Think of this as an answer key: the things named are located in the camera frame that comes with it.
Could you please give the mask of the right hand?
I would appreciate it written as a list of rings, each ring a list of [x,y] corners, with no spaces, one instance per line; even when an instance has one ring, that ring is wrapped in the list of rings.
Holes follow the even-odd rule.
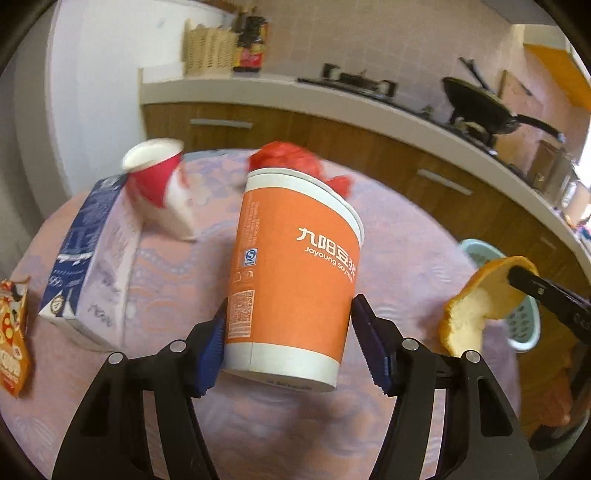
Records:
[[[520,419],[527,437],[540,426],[573,427],[585,417],[587,407],[575,407],[570,386],[585,350],[578,344],[554,356],[539,345],[519,356]]]

